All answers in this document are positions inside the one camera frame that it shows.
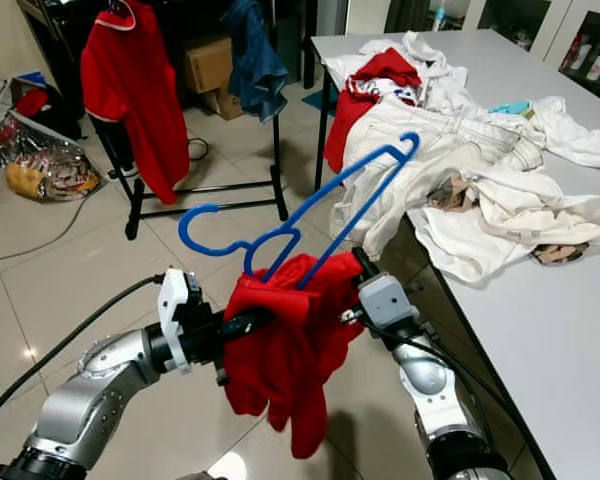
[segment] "red garment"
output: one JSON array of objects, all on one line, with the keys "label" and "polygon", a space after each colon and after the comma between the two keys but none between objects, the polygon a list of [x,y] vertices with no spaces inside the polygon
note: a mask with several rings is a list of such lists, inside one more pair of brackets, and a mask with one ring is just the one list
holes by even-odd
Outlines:
[{"label": "red garment", "polygon": [[36,113],[42,110],[49,101],[49,95],[40,89],[34,88],[25,93],[16,104],[16,112],[25,117],[33,117]]},{"label": "red garment", "polygon": [[163,203],[173,203],[173,186],[189,171],[174,71],[153,9],[137,0],[121,0],[120,9],[98,15],[82,52],[85,107],[124,123],[140,174]]},{"label": "red garment", "polygon": [[327,406],[322,385],[347,356],[348,344],[362,326],[343,325],[339,315],[358,303],[352,280],[362,273],[351,253],[330,257],[307,287],[297,283],[316,259],[298,255],[285,262],[263,284],[242,275],[225,312],[225,321],[261,307],[275,321],[253,335],[225,346],[229,375],[227,398],[237,414],[260,415],[269,403],[271,426],[282,431],[291,418],[291,452],[310,457],[327,433]]},{"label": "red garment", "polygon": [[352,88],[352,83],[377,78],[389,78],[401,87],[417,87],[422,83],[416,69],[394,48],[379,53],[349,77],[347,87],[338,96],[336,118],[324,147],[324,157],[331,170],[336,173],[342,170],[344,148],[347,144],[349,130],[380,100],[380,95],[377,93],[359,92],[355,87]]}]

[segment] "blue denim jacket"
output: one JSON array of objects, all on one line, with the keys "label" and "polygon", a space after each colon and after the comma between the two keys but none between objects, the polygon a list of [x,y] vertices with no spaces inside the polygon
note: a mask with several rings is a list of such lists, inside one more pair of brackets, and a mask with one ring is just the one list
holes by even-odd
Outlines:
[{"label": "blue denim jacket", "polygon": [[280,91],[289,73],[269,44],[260,5],[254,0],[235,0],[222,23],[231,35],[229,93],[240,98],[245,113],[268,122],[287,104]]}]

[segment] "plastic bag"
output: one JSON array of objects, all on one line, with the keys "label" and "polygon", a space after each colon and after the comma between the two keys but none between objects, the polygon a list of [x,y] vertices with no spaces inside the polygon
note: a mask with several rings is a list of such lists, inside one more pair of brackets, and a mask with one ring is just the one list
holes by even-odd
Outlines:
[{"label": "plastic bag", "polygon": [[0,154],[9,188],[29,198],[77,200],[104,181],[79,144],[15,111],[0,123]]}]

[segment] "white table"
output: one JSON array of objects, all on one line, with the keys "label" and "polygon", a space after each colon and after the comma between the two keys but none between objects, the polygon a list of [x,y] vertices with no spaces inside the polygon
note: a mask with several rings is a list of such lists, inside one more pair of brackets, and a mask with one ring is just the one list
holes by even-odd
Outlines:
[{"label": "white table", "polygon": [[[559,95],[578,123],[600,128],[597,97],[498,34],[423,35],[451,65],[468,67],[467,88],[481,105]],[[357,53],[379,37],[400,42],[402,34],[313,43],[322,59]],[[566,194],[600,194],[599,170],[545,153],[547,173]],[[600,480],[600,250],[562,267],[521,261],[480,288],[441,276],[553,476]]]}]

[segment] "cardboard box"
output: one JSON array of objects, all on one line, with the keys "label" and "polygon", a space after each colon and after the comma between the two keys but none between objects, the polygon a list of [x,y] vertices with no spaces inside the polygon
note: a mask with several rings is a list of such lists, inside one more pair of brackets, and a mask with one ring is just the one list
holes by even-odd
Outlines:
[{"label": "cardboard box", "polygon": [[197,39],[186,49],[184,75],[187,86],[196,93],[228,85],[232,68],[229,37]]},{"label": "cardboard box", "polygon": [[217,88],[210,92],[205,92],[200,95],[200,97],[205,105],[219,114],[225,120],[231,120],[232,118],[242,115],[240,99],[231,95],[227,91],[227,87]]}]

